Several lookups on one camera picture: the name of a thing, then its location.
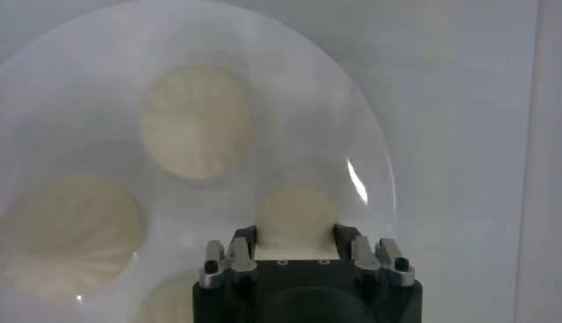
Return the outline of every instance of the black screw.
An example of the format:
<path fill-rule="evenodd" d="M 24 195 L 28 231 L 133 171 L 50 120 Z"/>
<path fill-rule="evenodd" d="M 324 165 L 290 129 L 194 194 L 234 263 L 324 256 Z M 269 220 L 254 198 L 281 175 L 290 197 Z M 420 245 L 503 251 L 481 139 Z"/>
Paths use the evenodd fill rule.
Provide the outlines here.
<path fill-rule="evenodd" d="M 215 274 L 217 271 L 219 271 L 219 262 L 216 260 L 208 260 L 205 262 L 206 274 Z"/>
<path fill-rule="evenodd" d="M 394 259 L 394 268 L 398 271 L 408 271 L 410 269 L 410 261 L 404 257 Z"/>

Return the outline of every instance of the metal clamp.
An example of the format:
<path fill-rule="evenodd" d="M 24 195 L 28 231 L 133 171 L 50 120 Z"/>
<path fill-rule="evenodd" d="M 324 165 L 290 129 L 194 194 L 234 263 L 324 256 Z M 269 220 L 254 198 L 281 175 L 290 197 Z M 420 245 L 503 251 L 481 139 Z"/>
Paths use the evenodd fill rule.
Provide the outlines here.
<path fill-rule="evenodd" d="M 376 272 L 381 267 L 377 257 L 371 252 L 369 239 L 364 235 L 358 235 L 351 242 L 351 260 L 361 270 Z"/>
<path fill-rule="evenodd" d="M 224 248 L 217 240 L 207 243 L 205 266 L 199 270 L 199 286 L 204 289 L 216 289 L 224 283 L 225 271 Z"/>
<path fill-rule="evenodd" d="M 389 270 L 390 283 L 395 286 L 412 286 L 415 283 L 414 267 L 402 253 L 393 239 L 381 239 L 375 249 L 375 255 Z"/>
<path fill-rule="evenodd" d="M 234 273 L 236 282 L 244 277 L 255 278 L 257 263 L 249 256 L 246 238 L 234 238 L 230 244 L 229 255 L 231 257 L 230 269 Z"/>

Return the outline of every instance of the white wall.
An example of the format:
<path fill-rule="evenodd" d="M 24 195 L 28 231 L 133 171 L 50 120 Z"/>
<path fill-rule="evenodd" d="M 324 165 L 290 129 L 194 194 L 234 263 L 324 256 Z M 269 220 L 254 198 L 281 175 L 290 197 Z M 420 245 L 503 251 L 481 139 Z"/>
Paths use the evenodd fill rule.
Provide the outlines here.
<path fill-rule="evenodd" d="M 539 6 L 517 322 L 562 320 L 562 2 Z"/>

